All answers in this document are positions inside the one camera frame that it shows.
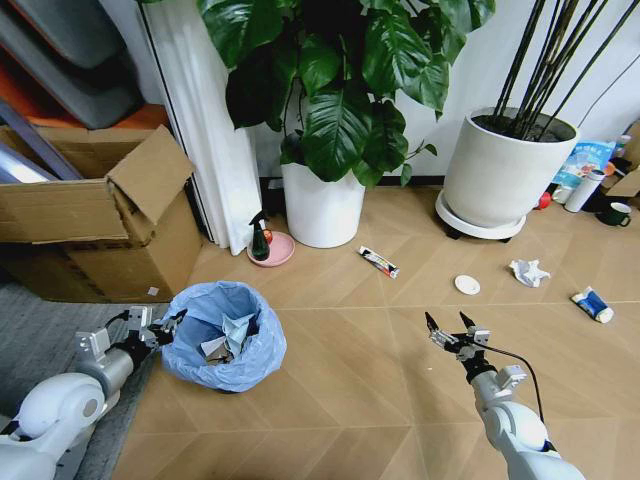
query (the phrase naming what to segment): pink dish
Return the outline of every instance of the pink dish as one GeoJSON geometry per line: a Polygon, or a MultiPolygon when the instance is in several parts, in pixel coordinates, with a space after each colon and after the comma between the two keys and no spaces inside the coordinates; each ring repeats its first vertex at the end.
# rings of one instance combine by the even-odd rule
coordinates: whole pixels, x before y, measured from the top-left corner
{"type": "Polygon", "coordinates": [[[291,255],[293,255],[296,249],[296,242],[290,235],[282,232],[271,233],[273,233],[273,240],[269,244],[270,253],[269,258],[266,260],[260,261],[253,258],[253,255],[251,255],[251,245],[247,247],[249,260],[261,267],[277,267],[278,265],[282,265],[291,258],[291,255]]]}

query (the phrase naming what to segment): green mug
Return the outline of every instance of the green mug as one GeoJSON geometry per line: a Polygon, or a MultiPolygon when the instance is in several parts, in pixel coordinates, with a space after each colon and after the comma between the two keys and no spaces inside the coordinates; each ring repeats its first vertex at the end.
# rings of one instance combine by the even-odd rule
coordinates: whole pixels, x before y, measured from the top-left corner
{"type": "Polygon", "coordinates": [[[620,225],[621,227],[626,227],[631,223],[631,207],[629,205],[625,205],[624,203],[612,202],[607,208],[596,215],[598,220],[602,223],[606,223],[607,225],[611,225],[615,227],[620,225]]]}

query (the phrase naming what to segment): white curtain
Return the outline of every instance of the white curtain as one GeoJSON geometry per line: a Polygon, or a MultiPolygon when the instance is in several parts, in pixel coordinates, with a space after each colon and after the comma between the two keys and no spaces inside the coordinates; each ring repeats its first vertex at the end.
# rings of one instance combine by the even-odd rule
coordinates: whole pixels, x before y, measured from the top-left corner
{"type": "Polygon", "coordinates": [[[215,242],[237,255],[249,244],[249,221],[262,207],[249,132],[234,130],[227,113],[227,69],[194,0],[148,4],[144,16],[176,136],[196,166],[201,212],[215,242]]]}

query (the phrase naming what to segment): gray carpet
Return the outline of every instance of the gray carpet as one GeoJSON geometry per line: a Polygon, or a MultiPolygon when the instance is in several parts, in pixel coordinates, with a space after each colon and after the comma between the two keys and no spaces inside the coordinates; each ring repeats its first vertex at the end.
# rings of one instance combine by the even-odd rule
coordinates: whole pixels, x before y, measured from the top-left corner
{"type": "MultiPolygon", "coordinates": [[[[0,285],[0,415],[13,417],[38,382],[73,371],[76,331],[104,325],[128,306],[45,302],[20,285],[0,285]]],[[[154,305],[153,318],[166,308],[154,305]]],[[[122,322],[114,323],[112,341],[124,331],[122,322]]],[[[118,404],[98,423],[76,480],[111,478],[152,363],[147,359],[128,379],[118,404]]]]}

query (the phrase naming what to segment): cardboard box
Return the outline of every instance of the cardboard box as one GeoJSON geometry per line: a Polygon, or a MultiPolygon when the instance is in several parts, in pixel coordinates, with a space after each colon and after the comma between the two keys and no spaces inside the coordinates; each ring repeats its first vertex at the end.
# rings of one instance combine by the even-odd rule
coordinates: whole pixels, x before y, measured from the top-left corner
{"type": "Polygon", "coordinates": [[[102,178],[0,185],[0,264],[47,300],[170,300],[201,246],[183,191],[193,166],[171,134],[138,131],[136,143],[120,129],[41,133],[58,148],[63,138],[63,152],[90,152],[77,154],[85,171],[112,168],[102,178]]]}
{"type": "Polygon", "coordinates": [[[624,158],[631,162],[632,170],[622,178],[611,175],[604,179],[601,190],[608,197],[635,197],[640,192],[640,122],[631,127],[629,135],[624,158]]]}

